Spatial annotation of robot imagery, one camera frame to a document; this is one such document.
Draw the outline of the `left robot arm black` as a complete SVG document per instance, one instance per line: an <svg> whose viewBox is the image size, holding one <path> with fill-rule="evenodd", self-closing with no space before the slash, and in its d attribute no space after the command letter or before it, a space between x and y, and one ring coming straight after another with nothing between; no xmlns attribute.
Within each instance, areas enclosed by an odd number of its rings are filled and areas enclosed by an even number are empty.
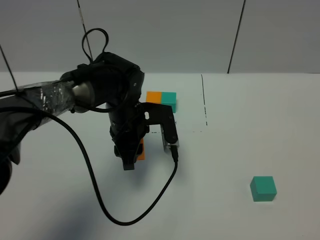
<svg viewBox="0 0 320 240"><path fill-rule="evenodd" d="M101 53L89 64L64 73L57 81L26 85L1 93L0 189L21 161L26 134L67 111L107 113L110 135L123 168L131 170L147 132L140 96L145 74L140 67L116 54Z"/></svg>

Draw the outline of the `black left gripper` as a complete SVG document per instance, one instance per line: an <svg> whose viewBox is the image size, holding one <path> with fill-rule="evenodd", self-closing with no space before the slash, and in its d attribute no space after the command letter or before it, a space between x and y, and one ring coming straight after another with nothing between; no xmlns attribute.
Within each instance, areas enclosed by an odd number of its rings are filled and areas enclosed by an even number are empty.
<svg viewBox="0 0 320 240"><path fill-rule="evenodd" d="M110 135L114 143L114 153L121 155L123 169L134 170L138 156L141 155L140 141L147 133L143 124L142 103L128 99L117 105L108 102L107 107L114 109L109 113Z"/></svg>

